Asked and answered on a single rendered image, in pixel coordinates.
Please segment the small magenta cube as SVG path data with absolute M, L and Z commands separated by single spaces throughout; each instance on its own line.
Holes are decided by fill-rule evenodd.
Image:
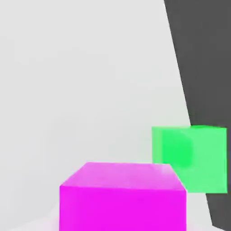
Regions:
M 88 162 L 60 186 L 59 231 L 186 231 L 186 197 L 168 164 Z

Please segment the small green cube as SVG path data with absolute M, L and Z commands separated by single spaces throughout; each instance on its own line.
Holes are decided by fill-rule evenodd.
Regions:
M 190 193 L 227 193 L 227 129 L 152 127 L 152 161 L 170 164 Z

